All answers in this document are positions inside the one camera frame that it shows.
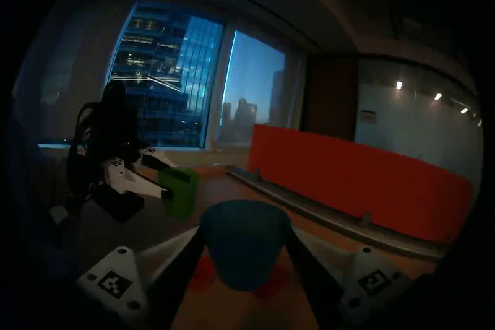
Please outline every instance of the red divider panel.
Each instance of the red divider panel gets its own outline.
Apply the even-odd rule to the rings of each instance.
[[[328,136],[255,125],[248,170],[302,196],[404,235],[457,236],[472,185],[442,168]]]

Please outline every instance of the window frame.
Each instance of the window frame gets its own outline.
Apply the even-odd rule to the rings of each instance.
[[[214,93],[212,94],[212,101],[215,97],[215,107],[211,115],[209,116],[208,127],[210,128],[207,133],[208,149],[215,152],[226,153],[239,153],[249,151],[250,145],[246,144],[234,144],[234,143],[222,143],[218,140],[218,133],[220,127],[220,116],[222,114],[223,94],[225,93],[226,77],[232,53],[233,40],[235,32],[241,32],[247,36],[253,37],[256,40],[265,43],[266,45],[281,51],[286,58],[286,66],[289,74],[291,69],[296,79],[294,84],[293,98],[291,102],[290,114],[287,119],[286,128],[299,129],[301,122],[301,112],[303,104],[304,93],[304,75],[306,71],[306,58],[302,51],[298,51],[294,45],[289,42],[284,42],[275,36],[271,36],[266,31],[260,29],[253,24],[247,24],[241,20],[228,21],[224,29],[225,43],[222,43],[220,47],[220,54],[218,55],[217,71],[215,80],[213,82]]]

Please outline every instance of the wooden table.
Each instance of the wooden table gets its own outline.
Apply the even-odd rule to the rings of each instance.
[[[273,204],[287,213],[294,227],[326,241],[336,249],[354,253],[365,245],[277,204],[227,175],[223,166],[197,167],[195,170],[200,174],[200,183],[194,212],[187,220],[176,220],[168,216],[161,200],[153,198],[145,198],[144,209],[126,224],[113,221],[95,204],[87,205],[80,225],[81,272],[92,267],[117,246],[130,247],[135,254],[139,254],[143,250],[169,240],[195,227],[208,207],[234,199],[257,200]],[[154,170],[143,168],[139,173],[150,180],[157,181],[157,172]],[[435,269],[435,264],[431,262],[407,258],[386,251],[381,251],[381,253],[411,278],[430,273]],[[150,274],[163,263],[163,257],[158,256],[156,261],[150,260],[146,263],[145,270]],[[336,259],[332,261],[332,264],[340,271],[345,271],[350,265],[349,262],[349,259]],[[172,328],[177,330],[191,328],[317,329],[316,320],[285,249],[277,264],[289,272],[288,282],[279,295],[259,298],[253,293],[235,292],[220,280],[215,279],[205,292],[196,292],[192,289],[186,291]]]

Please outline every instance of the glass wall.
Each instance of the glass wall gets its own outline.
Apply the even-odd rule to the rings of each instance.
[[[479,186],[483,121],[476,97],[435,72],[362,59],[355,141],[417,158],[466,178],[475,190]]]
[[[110,81],[127,87],[140,137],[150,145],[203,147],[224,26],[185,9],[138,3],[120,41]]]

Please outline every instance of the ceiling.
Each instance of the ceiling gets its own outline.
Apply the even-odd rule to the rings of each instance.
[[[363,34],[414,40],[463,61],[455,36],[433,0],[342,0],[350,22]]]

